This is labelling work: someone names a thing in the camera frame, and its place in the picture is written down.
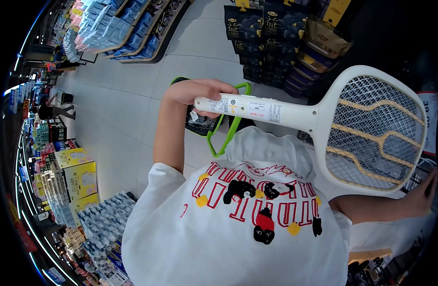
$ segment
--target man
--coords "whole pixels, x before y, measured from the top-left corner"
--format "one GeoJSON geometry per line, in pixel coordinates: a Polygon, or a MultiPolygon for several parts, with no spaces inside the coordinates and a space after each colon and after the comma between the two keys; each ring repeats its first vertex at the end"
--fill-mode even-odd
{"type": "Polygon", "coordinates": [[[69,60],[62,60],[63,54],[60,52],[60,46],[55,47],[54,64],[57,69],[70,68],[79,66],[79,63],[72,63],[69,60]]]}
{"type": "Polygon", "coordinates": [[[41,106],[38,107],[32,107],[31,108],[31,112],[33,113],[37,113],[39,115],[39,118],[42,120],[49,120],[52,118],[57,117],[58,115],[63,115],[67,118],[71,118],[71,119],[76,119],[76,112],[74,112],[73,114],[69,114],[67,111],[74,109],[74,106],[70,106],[67,108],[59,108],[56,106],[48,106],[52,100],[54,100],[54,98],[57,96],[57,94],[55,94],[54,96],[52,96],[48,101],[43,102],[41,104],[41,106]]]}

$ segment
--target electric fly swatter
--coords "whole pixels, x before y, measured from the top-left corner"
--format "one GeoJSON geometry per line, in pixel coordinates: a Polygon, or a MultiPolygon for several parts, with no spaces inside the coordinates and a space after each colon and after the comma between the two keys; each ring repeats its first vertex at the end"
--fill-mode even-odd
{"type": "Polygon", "coordinates": [[[314,106],[221,95],[219,101],[197,97],[195,107],[307,132],[321,173],[338,186],[389,194],[405,183],[421,156],[426,135],[421,99],[400,81],[369,66],[343,71],[314,106]]]}

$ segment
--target white floor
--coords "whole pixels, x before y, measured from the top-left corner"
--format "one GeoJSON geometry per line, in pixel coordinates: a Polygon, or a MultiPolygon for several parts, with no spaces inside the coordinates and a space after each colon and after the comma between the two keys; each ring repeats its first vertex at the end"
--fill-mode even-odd
{"type": "MultiPolygon", "coordinates": [[[[58,78],[56,88],[74,95],[76,120],[64,118],[70,138],[97,162],[101,200],[124,190],[139,197],[152,166],[152,147],[160,99],[175,77],[217,78],[233,85],[244,82],[239,57],[225,35],[223,5],[229,0],[197,0],[187,10],[164,58],[157,64],[123,65],[98,56],[95,64],[80,66],[58,78]]],[[[252,83],[252,94],[294,103],[282,90],[252,83]]],[[[296,134],[272,124],[258,126],[276,135],[296,134]]],[[[221,146],[228,124],[213,137],[221,146]]],[[[203,138],[186,132],[185,176],[212,159],[203,138]]],[[[319,172],[315,186],[329,199],[351,192],[329,184],[319,172]]],[[[392,195],[402,197],[402,192],[392,195]]],[[[392,248],[394,255],[408,250],[423,230],[431,230],[434,215],[386,223],[368,222],[351,228],[351,251],[392,248]]]]}

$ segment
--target shopper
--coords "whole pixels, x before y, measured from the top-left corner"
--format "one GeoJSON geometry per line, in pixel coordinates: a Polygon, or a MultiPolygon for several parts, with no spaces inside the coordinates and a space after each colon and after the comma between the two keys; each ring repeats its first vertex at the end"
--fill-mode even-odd
{"type": "Polygon", "coordinates": [[[173,84],[161,101],[149,183],[122,240],[135,285],[343,286],[351,224],[430,209],[437,169],[402,199],[344,195],[327,202],[299,140],[255,126],[237,132],[221,160],[186,181],[187,105],[200,96],[219,100],[219,92],[238,94],[218,80],[189,80],[173,84]]]}
{"type": "Polygon", "coordinates": [[[38,113],[39,118],[42,120],[49,120],[57,117],[58,115],[63,115],[67,118],[76,119],[76,112],[74,112],[73,114],[68,113],[69,110],[74,109],[73,105],[67,108],[48,106],[56,96],[57,94],[52,96],[48,101],[42,102],[40,107],[32,107],[31,112],[38,113]]]}
{"type": "Polygon", "coordinates": [[[79,63],[72,63],[69,60],[62,60],[63,54],[60,52],[60,46],[55,47],[54,64],[56,69],[70,68],[80,66],[79,63]]]}

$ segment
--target white t-shirt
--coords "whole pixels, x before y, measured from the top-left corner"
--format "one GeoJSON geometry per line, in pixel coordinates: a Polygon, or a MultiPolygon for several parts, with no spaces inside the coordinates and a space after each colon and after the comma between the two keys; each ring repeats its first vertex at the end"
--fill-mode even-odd
{"type": "Polygon", "coordinates": [[[189,180],[156,163],[122,240],[139,285],[345,285],[349,226],[293,136],[236,133],[189,180]]]}

